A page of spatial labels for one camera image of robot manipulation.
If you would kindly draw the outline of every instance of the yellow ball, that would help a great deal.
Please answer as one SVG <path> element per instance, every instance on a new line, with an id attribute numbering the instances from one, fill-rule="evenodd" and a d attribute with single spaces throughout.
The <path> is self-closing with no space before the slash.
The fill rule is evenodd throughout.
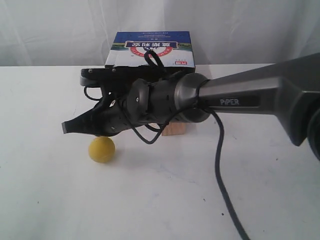
<path id="1" fill-rule="evenodd" d="M 116 147 L 114 141 L 107 136 L 96 137 L 89 145 L 89 156 L 97 163 L 107 163 L 114 156 Z"/>

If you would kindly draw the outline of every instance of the white backdrop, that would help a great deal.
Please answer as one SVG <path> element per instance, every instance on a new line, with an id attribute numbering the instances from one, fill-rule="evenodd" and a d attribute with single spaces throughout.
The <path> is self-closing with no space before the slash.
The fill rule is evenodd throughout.
<path id="1" fill-rule="evenodd" d="M 103 65 L 117 31 L 190 31 L 196 64 L 320 51 L 319 0 L 0 0 L 0 66 Z"/>

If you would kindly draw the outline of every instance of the cardboard box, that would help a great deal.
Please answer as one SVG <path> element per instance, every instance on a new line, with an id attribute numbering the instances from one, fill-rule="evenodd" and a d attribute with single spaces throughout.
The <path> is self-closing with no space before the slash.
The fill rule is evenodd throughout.
<path id="1" fill-rule="evenodd" d="M 161 73 L 150 67 L 144 58 L 153 50 L 161 59 L 168 74 L 185 70 L 195 72 L 194 55 L 188 31 L 118 32 L 105 62 L 106 68 L 132 71 L 132 78 L 156 82 Z M 163 135 L 179 135 L 186 131 L 185 123 L 171 123 Z"/>

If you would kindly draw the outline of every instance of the wooden block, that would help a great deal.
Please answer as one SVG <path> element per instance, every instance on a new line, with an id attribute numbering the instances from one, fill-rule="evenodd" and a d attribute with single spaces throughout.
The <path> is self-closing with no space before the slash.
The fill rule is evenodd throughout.
<path id="1" fill-rule="evenodd" d="M 162 136 L 182 135 L 186 133 L 186 123 L 170 122 L 163 130 Z"/>

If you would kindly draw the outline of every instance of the white table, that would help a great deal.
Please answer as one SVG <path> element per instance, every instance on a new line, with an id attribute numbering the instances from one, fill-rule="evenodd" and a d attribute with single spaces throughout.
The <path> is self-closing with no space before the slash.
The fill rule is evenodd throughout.
<path id="1" fill-rule="evenodd" d="M 217 78 L 260 66 L 197 71 Z M 115 161 L 95 163 L 94 136 L 61 128 L 95 104 L 81 68 L 0 67 L 0 239 L 240 239 L 214 177 L 213 118 L 154 145 L 122 132 Z M 292 145 L 271 115 L 220 116 L 221 174 L 251 239 L 319 239 L 320 162 L 308 143 Z"/>

